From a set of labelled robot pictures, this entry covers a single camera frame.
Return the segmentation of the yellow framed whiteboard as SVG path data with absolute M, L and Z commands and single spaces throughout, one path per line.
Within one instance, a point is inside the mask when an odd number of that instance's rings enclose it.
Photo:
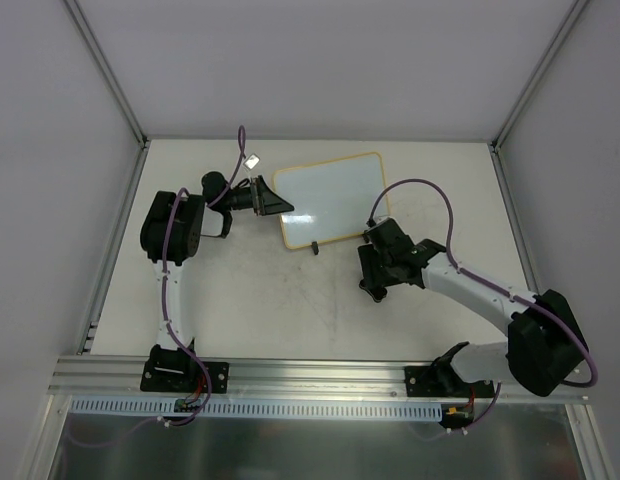
M 377 152 L 280 169 L 272 180 L 275 193 L 294 206 L 280 216 L 284 245 L 290 250 L 362 235 L 386 188 Z

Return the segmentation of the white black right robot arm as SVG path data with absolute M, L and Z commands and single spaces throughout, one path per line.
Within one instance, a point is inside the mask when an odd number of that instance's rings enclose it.
M 392 218 L 369 221 L 358 249 L 359 286 L 374 302 L 397 285 L 443 295 L 490 323 L 500 342 L 460 342 L 437 357 L 418 384 L 439 395 L 460 395 L 478 382 L 516 382 L 528 392 L 549 396 L 558 386 L 576 387 L 570 374 L 593 359 L 563 295 L 542 294 L 487 279 L 452 261 L 443 245 L 414 242 Z

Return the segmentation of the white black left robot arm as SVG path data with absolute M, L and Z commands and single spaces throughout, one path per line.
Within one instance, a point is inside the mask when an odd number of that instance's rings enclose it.
M 182 286 L 186 262 L 198 252 L 203 238 L 228 236 L 234 211 L 257 216 L 289 213 L 294 205 L 276 194 L 259 175 L 232 186 L 218 171 L 201 179 L 202 192 L 156 193 L 140 231 L 141 249 L 153 265 L 160 295 L 160 319 L 152 356 L 170 357 L 193 350 L 195 333 L 185 312 Z

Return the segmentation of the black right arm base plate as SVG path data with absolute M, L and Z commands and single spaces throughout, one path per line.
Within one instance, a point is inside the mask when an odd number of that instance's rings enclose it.
M 406 395 L 418 398 L 492 399 L 496 392 L 493 382 L 467 383 L 450 367 L 408 365 L 403 369 Z

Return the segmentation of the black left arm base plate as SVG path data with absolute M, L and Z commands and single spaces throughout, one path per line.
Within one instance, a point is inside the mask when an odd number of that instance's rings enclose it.
M 155 345 L 144 363 L 140 390 L 151 393 L 201 393 L 225 394 L 230 364 L 204 361 L 210 377 L 203 373 L 197 362 L 182 349 L 168 350 Z

